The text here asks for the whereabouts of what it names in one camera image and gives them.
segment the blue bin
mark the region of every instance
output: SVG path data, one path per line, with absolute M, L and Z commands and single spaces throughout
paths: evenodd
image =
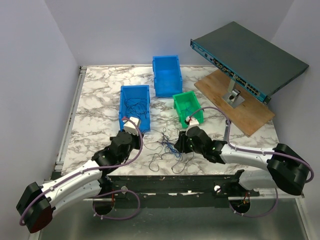
M 182 76 L 177 55 L 154 56 L 152 68 L 156 97 L 171 98 L 182 93 Z
M 141 120 L 140 131 L 150 131 L 149 85 L 121 86 L 119 124 L 124 128 L 123 117 L 136 117 Z

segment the white marble surface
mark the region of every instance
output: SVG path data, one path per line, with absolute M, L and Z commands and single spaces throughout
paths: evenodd
M 215 71 L 213 66 L 182 66 L 183 91 L 194 91 L 202 107 L 214 106 L 194 83 Z M 152 66 L 92 66 L 88 67 L 79 104 L 67 147 L 62 174 L 67 174 L 91 159 L 92 155 L 110 144 L 109 137 L 119 130 L 120 88 L 122 85 L 150 86 L 151 128 L 177 138 L 177 128 L 182 130 L 178 115 L 174 110 L 172 98 L 155 97 Z M 212 139 L 222 140 L 225 132 L 225 119 L 217 111 L 206 110 L 204 123 L 200 125 Z M 112 175 L 174 175 L 183 170 L 193 153 L 183 154 L 183 160 L 177 163 L 174 155 L 165 154 L 162 158 L 154 153 L 164 153 L 165 149 L 157 141 L 161 134 L 151 130 L 144 136 L 146 147 L 140 157 L 128 166 L 116 169 Z M 246 137 L 236 126 L 231 126 L 230 140 L 240 146 L 275 147 L 278 137 L 272 121 L 264 125 L 251 137 Z M 130 158 L 136 155 L 133 150 Z M 195 154 L 188 161 L 181 175 L 233 174 L 240 169 L 253 169 L 238 164 L 214 164 Z

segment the brown wooden plank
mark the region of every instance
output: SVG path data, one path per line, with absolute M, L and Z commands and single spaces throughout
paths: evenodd
M 245 135 L 251 136 L 264 124 L 270 121 L 275 114 L 238 84 L 236 84 L 236 89 L 241 92 L 240 95 L 245 101 L 236 108 L 232 108 L 222 99 L 222 96 L 228 92 L 229 83 L 230 78 L 220 70 L 216 70 L 196 82 L 194 86 L 215 106 L 226 113 L 230 120 Z

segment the green bin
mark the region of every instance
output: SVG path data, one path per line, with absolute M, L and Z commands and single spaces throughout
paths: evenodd
M 173 107 L 178 113 L 179 122 L 182 124 L 182 127 L 185 129 L 188 125 L 185 123 L 186 117 L 190 116 L 196 110 L 200 109 L 201 106 L 198 102 L 198 99 L 194 91 L 187 91 L 184 93 L 173 95 L 174 104 Z M 204 122 L 204 113 L 203 111 L 198 111 L 194 117 L 201 124 Z

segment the gray wall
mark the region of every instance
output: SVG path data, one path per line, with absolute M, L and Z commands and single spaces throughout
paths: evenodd
M 304 188 L 309 216 L 319 226 L 320 216 L 320 1 L 295 0 L 272 42 L 310 65 L 301 77 L 271 100 L 280 141 L 290 145 L 315 171 Z
M 54 167 L 79 75 L 43 0 L 0 7 L 0 239 L 23 240 L 16 204 Z
M 237 21 L 271 40 L 293 0 L 45 0 L 80 65 L 150 64 L 178 54 L 208 64 L 190 47 Z

